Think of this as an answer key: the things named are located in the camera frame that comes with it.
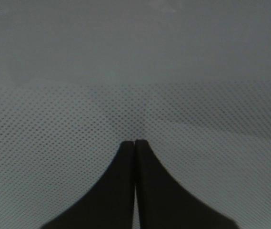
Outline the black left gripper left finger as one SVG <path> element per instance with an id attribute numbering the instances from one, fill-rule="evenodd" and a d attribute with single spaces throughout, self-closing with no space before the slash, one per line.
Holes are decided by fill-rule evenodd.
<path id="1" fill-rule="evenodd" d="M 134 210 L 134 143 L 124 141 L 100 179 L 44 229 L 131 229 Z"/>

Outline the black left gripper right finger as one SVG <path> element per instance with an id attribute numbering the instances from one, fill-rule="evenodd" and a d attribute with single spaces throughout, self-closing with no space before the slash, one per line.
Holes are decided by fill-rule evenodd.
<path id="1" fill-rule="evenodd" d="M 135 185 L 142 229 L 236 229 L 165 169 L 146 140 L 135 142 Z"/>

